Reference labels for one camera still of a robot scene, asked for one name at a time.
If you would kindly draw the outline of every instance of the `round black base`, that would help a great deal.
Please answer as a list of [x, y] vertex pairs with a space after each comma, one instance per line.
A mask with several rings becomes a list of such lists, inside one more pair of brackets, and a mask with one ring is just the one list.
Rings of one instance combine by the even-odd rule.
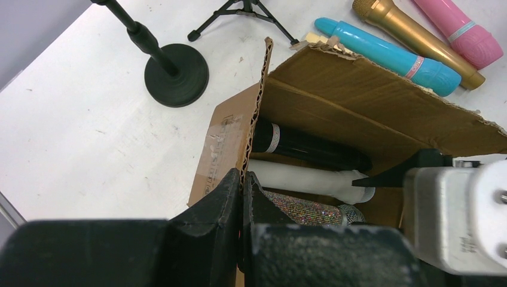
[[144, 70], [144, 81], [151, 96], [164, 106], [177, 108], [195, 102], [206, 89], [209, 70], [206, 60], [196, 49], [183, 44], [170, 44], [162, 51], [178, 67], [171, 77], [153, 58]]

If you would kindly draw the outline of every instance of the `pink toy microphone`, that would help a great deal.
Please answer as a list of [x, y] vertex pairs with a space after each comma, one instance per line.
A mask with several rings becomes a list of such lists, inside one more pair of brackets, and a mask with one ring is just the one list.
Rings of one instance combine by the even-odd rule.
[[451, 0], [414, 0], [447, 37], [451, 48], [477, 69], [503, 56], [490, 32], [470, 20]]

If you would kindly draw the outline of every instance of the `glitter microphone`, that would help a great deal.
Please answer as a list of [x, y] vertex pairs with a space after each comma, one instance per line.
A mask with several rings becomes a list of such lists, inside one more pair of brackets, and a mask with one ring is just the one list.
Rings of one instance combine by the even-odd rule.
[[441, 97], [448, 96], [461, 82], [461, 76], [441, 62], [424, 58], [344, 21], [318, 18], [315, 27], [327, 36], [335, 35], [352, 51], [426, 88]]
[[352, 181], [367, 177], [357, 170], [330, 172], [269, 161], [249, 160], [248, 171], [255, 173], [262, 187], [331, 196], [347, 204], [366, 202], [375, 194], [374, 187], [352, 186]]
[[284, 194], [261, 190], [285, 215], [301, 225], [351, 225], [366, 222], [364, 215], [352, 205], [332, 206]]
[[490, 32], [470, 20], [451, 0], [414, 0], [435, 26], [447, 37], [451, 47], [477, 69], [503, 56]]
[[442, 62], [461, 75], [461, 86], [474, 90], [486, 80], [474, 66], [401, 11], [393, 0], [354, 0], [352, 9], [363, 20], [395, 37], [411, 51]]

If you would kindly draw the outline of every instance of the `tripod leg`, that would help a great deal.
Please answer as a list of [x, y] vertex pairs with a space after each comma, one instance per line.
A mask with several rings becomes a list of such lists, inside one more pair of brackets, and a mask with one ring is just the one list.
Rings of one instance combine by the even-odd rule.
[[190, 42], [194, 42], [195, 40], [199, 39], [201, 37], [201, 33], [211, 24], [213, 21], [215, 21], [218, 16], [224, 15], [224, 11], [227, 10], [231, 5], [233, 5], [236, 2], [236, 0], [228, 0], [220, 9], [213, 12], [213, 15], [209, 17], [197, 30], [193, 30], [190, 32], [187, 36], [188, 40]]
[[292, 35], [289, 33], [289, 31], [285, 30], [285, 28], [282, 26], [282, 24], [280, 24], [280, 22], [278, 22], [278, 20], [276, 20], [276, 18], [261, 3], [261, 1], [256, 0], [254, 2], [254, 4], [256, 4], [257, 6], [259, 6], [259, 8], [262, 10], [262, 12], [264, 12], [264, 14], [266, 14], [266, 16], [268, 16], [268, 18], [271, 18], [273, 20], [273, 23], [278, 27], [278, 29], [280, 29], [282, 31], [282, 33], [285, 36], [287, 36], [287, 38], [289, 38], [289, 40], [291, 40], [291, 45], [295, 45], [295, 44], [299, 43], [299, 41], [297, 39], [294, 39], [294, 37], [292, 37]]

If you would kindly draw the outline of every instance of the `cardboard box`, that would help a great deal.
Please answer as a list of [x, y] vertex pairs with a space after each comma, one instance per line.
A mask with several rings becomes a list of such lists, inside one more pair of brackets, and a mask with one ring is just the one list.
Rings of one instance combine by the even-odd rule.
[[[507, 152], [507, 134], [495, 123], [361, 55], [323, 43], [310, 44], [268, 75], [273, 49], [269, 38], [266, 47], [259, 84], [215, 109], [189, 206], [211, 192], [232, 167], [241, 170], [244, 178], [249, 157], [308, 166], [276, 154], [250, 154], [259, 115], [361, 150], [373, 162], [369, 175], [404, 161], [421, 148], [438, 148], [455, 157]], [[290, 194], [338, 203], [322, 196]], [[370, 223], [397, 227], [402, 202], [400, 188], [378, 188], [372, 200], [356, 207]]]

